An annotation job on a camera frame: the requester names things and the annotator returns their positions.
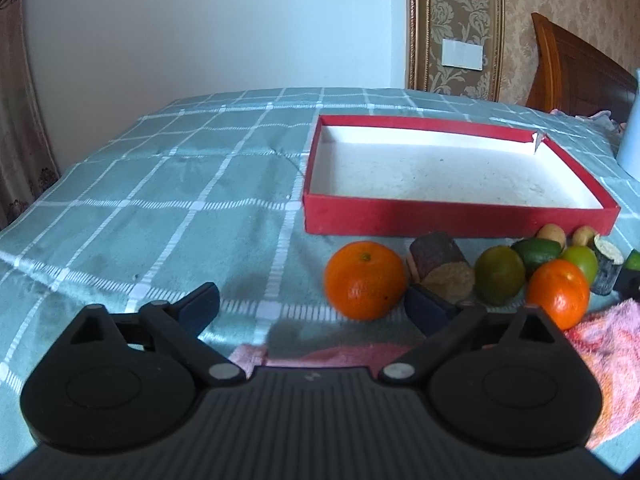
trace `white bottle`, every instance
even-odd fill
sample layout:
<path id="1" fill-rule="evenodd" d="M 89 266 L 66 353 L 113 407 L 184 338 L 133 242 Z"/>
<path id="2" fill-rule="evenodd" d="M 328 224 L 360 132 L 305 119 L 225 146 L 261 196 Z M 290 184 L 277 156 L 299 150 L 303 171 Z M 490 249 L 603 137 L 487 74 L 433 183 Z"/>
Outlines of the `white bottle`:
<path id="1" fill-rule="evenodd" d="M 640 68 L 636 69 L 636 79 L 638 92 L 631 108 L 631 115 L 626 122 L 617 160 L 623 170 L 640 182 Z"/>

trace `potato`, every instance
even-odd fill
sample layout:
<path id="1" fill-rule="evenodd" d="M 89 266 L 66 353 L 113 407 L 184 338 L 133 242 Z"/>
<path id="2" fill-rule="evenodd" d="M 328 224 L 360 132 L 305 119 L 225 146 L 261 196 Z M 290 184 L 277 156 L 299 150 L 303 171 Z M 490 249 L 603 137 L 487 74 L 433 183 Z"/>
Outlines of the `potato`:
<path id="1" fill-rule="evenodd" d="M 591 242 L 593 242 L 596 234 L 598 234 L 596 229 L 594 229 L 590 225 L 584 225 L 575 230 L 574 236 L 571 240 L 571 244 L 578 246 L 588 246 L 589 244 L 591 244 Z"/>
<path id="2" fill-rule="evenodd" d="M 545 240 L 553 240 L 558 242 L 560 246 L 564 249 L 566 247 L 566 235 L 562 228 L 557 226 L 556 224 L 547 224 L 545 225 L 538 234 L 536 238 L 544 238 Z"/>

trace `round black disc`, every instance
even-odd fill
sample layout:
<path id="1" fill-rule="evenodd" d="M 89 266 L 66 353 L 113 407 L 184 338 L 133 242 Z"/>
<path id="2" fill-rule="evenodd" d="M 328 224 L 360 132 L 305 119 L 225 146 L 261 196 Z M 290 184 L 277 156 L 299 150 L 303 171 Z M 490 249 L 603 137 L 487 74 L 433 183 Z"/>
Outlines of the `round black disc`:
<path id="1" fill-rule="evenodd" d="M 546 357 L 499 347 L 461 354 L 434 373 L 431 404 L 457 434 L 497 452 L 548 454 L 583 445 L 600 397 L 591 395 L 593 381 L 582 368 Z"/>
<path id="2" fill-rule="evenodd" d="M 191 407 L 190 373 L 153 352 L 84 344 L 34 370 L 20 407 L 33 436 L 69 452 L 103 453 L 169 433 Z"/>

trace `gold wall trim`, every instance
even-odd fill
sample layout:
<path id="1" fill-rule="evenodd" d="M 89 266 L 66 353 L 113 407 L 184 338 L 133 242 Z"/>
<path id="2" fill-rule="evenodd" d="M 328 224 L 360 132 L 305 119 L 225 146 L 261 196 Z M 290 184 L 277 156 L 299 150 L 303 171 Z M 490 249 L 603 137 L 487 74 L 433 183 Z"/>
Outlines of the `gold wall trim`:
<path id="1" fill-rule="evenodd" d="M 437 63 L 431 57 L 431 0 L 407 0 L 407 88 L 429 90 L 429 66 Z M 491 71 L 487 98 L 497 101 L 500 93 L 502 73 L 502 50 L 504 46 L 504 0 L 492 2 L 492 52 L 488 67 Z"/>

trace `red box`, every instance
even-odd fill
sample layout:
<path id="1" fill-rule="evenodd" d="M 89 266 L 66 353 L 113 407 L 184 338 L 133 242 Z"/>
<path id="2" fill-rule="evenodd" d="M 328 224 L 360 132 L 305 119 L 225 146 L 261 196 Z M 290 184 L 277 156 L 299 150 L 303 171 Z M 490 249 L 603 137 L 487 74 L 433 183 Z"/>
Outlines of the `red box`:
<path id="1" fill-rule="evenodd" d="M 548 223 L 606 235 L 620 212 L 538 132 L 387 116 L 319 117 L 303 206 L 311 234 L 400 237 L 528 237 Z"/>

